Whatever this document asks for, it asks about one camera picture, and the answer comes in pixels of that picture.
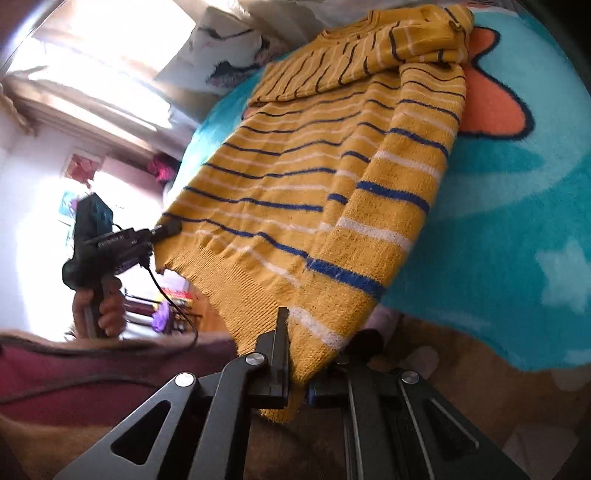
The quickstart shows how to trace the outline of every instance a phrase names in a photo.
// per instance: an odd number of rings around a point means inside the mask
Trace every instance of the white curtain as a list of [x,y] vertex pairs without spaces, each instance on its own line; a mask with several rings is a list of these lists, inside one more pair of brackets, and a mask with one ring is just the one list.
[[3,82],[45,116],[51,107],[61,121],[100,119],[137,152],[180,159],[217,98],[153,78],[194,26],[173,0],[68,0],[19,48]]

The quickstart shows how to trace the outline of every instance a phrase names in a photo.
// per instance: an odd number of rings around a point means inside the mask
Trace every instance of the hand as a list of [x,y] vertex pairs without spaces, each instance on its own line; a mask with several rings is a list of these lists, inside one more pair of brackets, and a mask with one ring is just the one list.
[[[124,295],[119,291],[121,288],[121,280],[117,277],[112,277],[106,282],[106,289],[109,295],[100,303],[99,311],[102,316],[99,319],[99,327],[101,327],[108,336],[119,336],[127,326],[125,320],[125,308],[123,306]],[[90,305],[94,292],[81,288],[76,291],[74,295],[74,302],[72,303],[72,313],[74,315],[74,326],[76,328],[77,338],[88,338],[86,331],[86,321],[84,318],[84,308]]]

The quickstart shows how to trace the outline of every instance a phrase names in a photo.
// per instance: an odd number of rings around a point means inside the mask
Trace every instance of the bed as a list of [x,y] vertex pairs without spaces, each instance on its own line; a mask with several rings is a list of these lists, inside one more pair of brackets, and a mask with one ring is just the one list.
[[[381,303],[476,336],[519,369],[586,364],[591,98],[530,14],[473,12],[449,170]],[[240,124],[260,76],[228,93],[195,132],[168,202]]]

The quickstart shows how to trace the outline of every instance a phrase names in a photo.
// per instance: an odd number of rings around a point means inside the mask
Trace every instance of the yellow striped sweater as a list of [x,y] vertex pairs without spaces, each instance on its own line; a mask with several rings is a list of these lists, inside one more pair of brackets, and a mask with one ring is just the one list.
[[472,24],[460,5],[373,11],[267,67],[258,109],[165,213],[182,234],[156,247],[240,353],[289,307],[302,385],[359,329],[435,200]]

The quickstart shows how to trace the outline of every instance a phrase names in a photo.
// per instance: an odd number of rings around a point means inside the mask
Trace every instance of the wall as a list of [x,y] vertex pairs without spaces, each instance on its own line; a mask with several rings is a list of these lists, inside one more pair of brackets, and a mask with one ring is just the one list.
[[[61,171],[74,148],[108,153],[104,146],[42,125],[36,137],[18,137],[0,166],[1,328],[63,340],[72,323],[73,292],[61,280],[68,227],[57,212],[64,193]],[[151,187],[157,196],[155,181]]]
[[20,130],[9,116],[0,108],[0,171],[4,160],[10,155],[14,144],[21,136]]

